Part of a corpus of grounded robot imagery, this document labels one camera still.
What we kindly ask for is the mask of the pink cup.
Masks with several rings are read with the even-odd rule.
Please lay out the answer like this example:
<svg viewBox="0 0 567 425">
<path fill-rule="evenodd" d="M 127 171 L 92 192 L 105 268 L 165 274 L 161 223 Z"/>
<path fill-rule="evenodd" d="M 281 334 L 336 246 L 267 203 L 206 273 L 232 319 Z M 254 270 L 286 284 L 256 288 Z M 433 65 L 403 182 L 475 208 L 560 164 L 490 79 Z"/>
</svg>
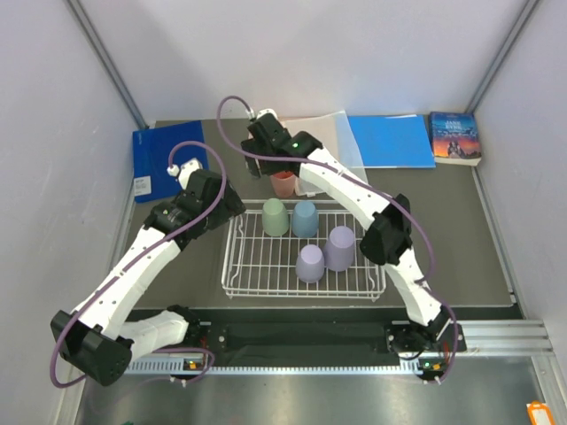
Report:
<svg viewBox="0 0 567 425">
<path fill-rule="evenodd" d="M 270 176 L 270 181 L 277 197 L 288 198 L 294 194 L 296 176 L 290 171 L 283 171 Z"/>
</svg>

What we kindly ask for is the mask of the blue cup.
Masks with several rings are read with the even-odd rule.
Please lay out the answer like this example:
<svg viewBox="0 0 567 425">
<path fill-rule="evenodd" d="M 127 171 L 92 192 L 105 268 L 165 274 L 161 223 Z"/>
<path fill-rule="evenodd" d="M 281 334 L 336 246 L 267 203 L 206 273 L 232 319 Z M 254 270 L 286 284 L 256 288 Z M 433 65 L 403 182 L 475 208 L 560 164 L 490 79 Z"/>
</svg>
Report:
<svg viewBox="0 0 567 425">
<path fill-rule="evenodd" d="M 319 228 L 318 211 L 311 201 L 298 202 L 291 216 L 291 231 L 300 238 L 314 237 Z"/>
</svg>

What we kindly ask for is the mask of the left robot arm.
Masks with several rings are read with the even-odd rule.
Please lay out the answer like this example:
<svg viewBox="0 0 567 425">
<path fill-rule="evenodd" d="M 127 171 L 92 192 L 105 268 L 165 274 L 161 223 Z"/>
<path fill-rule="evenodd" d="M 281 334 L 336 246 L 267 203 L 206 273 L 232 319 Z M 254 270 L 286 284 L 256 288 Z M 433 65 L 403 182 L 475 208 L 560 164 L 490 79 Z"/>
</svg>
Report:
<svg viewBox="0 0 567 425">
<path fill-rule="evenodd" d="M 190 241 L 245 211 L 225 174 L 186 170 L 182 190 L 154 207 L 127 253 L 105 281 L 71 313 L 50 322 L 53 358 L 62 358 L 103 386 L 115 383 L 129 364 L 169 345 L 191 351 L 200 343 L 195 319 L 171 307 L 146 320 L 128 316 L 160 271 Z"/>
</svg>

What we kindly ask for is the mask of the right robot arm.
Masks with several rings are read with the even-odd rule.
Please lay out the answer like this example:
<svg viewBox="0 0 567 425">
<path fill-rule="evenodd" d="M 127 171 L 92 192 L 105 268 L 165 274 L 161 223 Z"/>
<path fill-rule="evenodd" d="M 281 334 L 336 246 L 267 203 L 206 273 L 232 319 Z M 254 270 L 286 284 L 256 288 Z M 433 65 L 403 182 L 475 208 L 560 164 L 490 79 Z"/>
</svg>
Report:
<svg viewBox="0 0 567 425">
<path fill-rule="evenodd" d="M 273 111 L 248 116 L 251 136 L 241 147 L 250 173 L 260 177 L 289 171 L 350 212 L 364 231 L 361 253 L 384 268 L 406 307 L 409 323 L 394 333 L 394 349 L 417 353 L 438 349 L 454 321 L 449 308 L 433 296 L 429 275 L 417 263 L 411 232 L 418 224 L 408 199 L 373 189 L 308 132 L 291 135 Z"/>
</svg>

